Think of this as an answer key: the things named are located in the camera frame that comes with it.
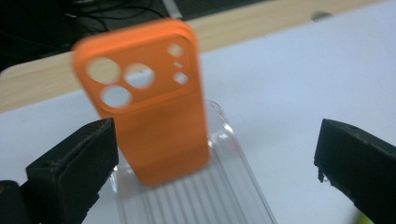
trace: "plastic dish rack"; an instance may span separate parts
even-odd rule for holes
[[[221,108],[206,103],[211,161],[205,169],[150,188],[120,158],[111,184],[122,224],[275,224]]]

